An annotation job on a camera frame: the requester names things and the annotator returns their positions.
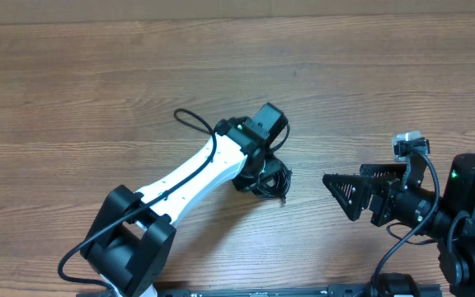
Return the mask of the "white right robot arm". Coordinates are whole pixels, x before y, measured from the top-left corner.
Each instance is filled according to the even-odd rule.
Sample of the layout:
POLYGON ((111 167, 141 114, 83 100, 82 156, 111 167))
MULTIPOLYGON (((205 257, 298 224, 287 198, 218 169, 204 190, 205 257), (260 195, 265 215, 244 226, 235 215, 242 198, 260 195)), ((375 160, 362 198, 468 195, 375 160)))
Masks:
POLYGON ((439 250, 439 268, 455 296, 475 296, 475 153, 454 157, 445 187, 422 153, 397 164, 363 164, 357 175, 326 174, 324 186, 351 221, 372 211, 377 227, 403 225, 439 250), (422 187, 430 171, 435 188, 422 187))

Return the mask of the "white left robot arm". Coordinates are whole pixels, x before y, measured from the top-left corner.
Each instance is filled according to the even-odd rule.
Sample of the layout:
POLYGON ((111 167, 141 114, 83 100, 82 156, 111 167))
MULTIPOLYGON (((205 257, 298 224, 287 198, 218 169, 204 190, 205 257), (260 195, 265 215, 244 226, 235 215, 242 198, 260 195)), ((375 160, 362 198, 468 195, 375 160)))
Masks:
POLYGON ((100 275, 102 296, 154 296, 176 228, 210 192, 231 182, 240 192, 283 200, 292 172, 275 156, 284 113, 266 103, 253 117, 208 127, 205 146, 180 167, 137 191, 120 185, 103 201, 81 256, 100 275))

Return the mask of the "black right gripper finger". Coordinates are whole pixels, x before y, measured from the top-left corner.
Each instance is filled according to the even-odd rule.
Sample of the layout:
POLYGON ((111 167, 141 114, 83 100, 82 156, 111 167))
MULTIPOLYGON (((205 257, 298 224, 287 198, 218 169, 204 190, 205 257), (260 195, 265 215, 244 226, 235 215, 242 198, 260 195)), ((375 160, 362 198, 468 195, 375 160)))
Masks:
POLYGON ((367 178, 384 178, 387 180, 402 179, 407 165, 405 163, 394 164, 362 164, 360 175, 367 178))
POLYGON ((367 177, 325 174, 322 182, 349 220, 359 219, 362 211, 368 207, 372 183, 367 177))

